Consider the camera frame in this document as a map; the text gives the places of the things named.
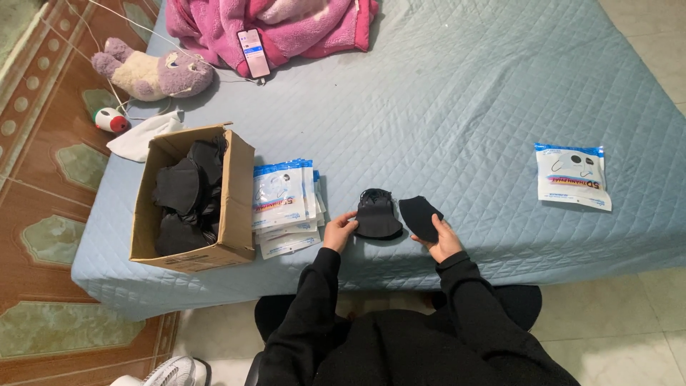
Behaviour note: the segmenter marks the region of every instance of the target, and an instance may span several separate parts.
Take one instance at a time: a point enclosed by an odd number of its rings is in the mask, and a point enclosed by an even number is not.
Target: phone screen
[[[264,49],[262,49],[262,42],[259,40],[257,30],[239,32],[238,41],[241,43],[243,55],[248,61],[250,75],[253,78],[269,75],[269,64],[267,64],[267,57],[264,54]]]

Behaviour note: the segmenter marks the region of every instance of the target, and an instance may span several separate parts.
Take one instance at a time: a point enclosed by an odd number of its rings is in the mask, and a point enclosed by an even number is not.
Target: bed
[[[425,196],[493,284],[686,265],[686,120],[596,0],[395,0],[380,13],[366,54],[294,59],[264,87],[222,76],[174,105],[188,126],[234,121],[257,163],[313,159],[333,215],[367,188]],[[171,48],[153,36],[148,52]],[[534,142],[605,146],[613,211],[539,201]],[[109,160],[72,268],[88,294],[144,319],[295,291],[317,247],[194,275],[129,262],[142,171]],[[340,270],[344,291],[438,287],[407,233],[354,239]]]

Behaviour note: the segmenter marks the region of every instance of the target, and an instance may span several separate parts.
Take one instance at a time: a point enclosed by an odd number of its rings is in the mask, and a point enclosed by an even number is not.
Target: purple stuffed animal
[[[162,58],[134,51],[118,38],[109,38],[105,52],[96,53],[93,68],[132,97],[160,100],[184,98],[205,90],[214,76],[212,66],[197,54],[172,51]]]

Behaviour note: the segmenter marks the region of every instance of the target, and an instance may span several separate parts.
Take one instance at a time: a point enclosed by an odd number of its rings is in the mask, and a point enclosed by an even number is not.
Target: cardboard box
[[[250,224],[255,148],[233,131],[224,130],[227,124],[231,122],[159,135],[150,141],[150,153],[136,199],[130,261],[192,273],[254,260]],[[176,165],[186,157],[195,140],[211,141],[214,136],[221,134],[224,134],[228,146],[224,155],[217,242],[195,251],[160,257],[155,252],[155,240],[160,231],[162,209],[152,202],[157,172],[161,168]]]

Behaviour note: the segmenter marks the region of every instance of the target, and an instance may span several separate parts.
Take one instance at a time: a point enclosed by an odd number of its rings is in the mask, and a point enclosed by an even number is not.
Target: stack of mask packages
[[[256,166],[252,176],[252,230],[263,259],[322,241],[317,227],[327,209],[311,159]]]

